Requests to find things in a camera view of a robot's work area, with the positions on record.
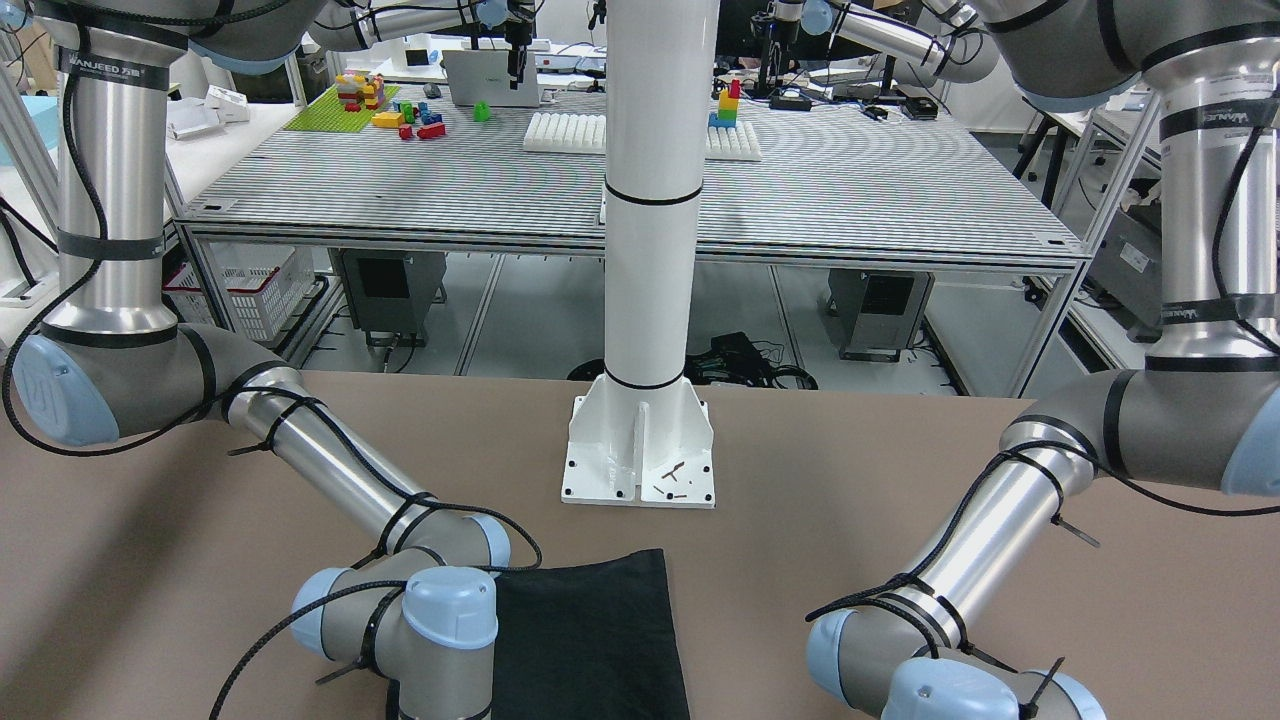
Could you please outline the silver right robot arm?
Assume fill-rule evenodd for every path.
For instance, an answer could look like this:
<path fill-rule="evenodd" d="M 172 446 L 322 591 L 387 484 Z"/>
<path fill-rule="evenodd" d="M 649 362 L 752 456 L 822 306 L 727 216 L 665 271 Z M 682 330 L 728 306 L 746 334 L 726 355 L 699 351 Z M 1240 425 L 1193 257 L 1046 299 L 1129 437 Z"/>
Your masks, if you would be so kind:
<path fill-rule="evenodd" d="M 352 568 L 315 575 L 297 641 L 398 689 L 402 719 L 488 719 L 498 633 L 493 573 L 509 561 L 500 519 L 444 503 L 372 451 L 252 340 L 180 323 L 160 288 L 163 136 L 170 65 L 196 50 L 271 69 L 343 1 L 33 1 L 58 46 L 61 292 L 8 351 L 4 407 L 19 395 L 55 454 L 124 452 L 212 416 L 253 434 L 378 536 Z"/>

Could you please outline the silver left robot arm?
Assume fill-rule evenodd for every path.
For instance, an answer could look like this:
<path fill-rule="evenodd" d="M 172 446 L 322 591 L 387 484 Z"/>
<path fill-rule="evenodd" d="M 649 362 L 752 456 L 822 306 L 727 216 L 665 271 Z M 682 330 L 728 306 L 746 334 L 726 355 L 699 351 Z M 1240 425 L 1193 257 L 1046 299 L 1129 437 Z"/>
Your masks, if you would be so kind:
<path fill-rule="evenodd" d="M 1029 406 L 913 565 L 809 615 L 815 684 L 881 719 L 1102 719 L 1059 667 L 980 652 L 969 623 L 1068 497 L 1108 475 L 1277 493 L 1277 4 L 969 1 L 1043 109 L 1156 94 L 1162 334 L 1140 370 Z"/>

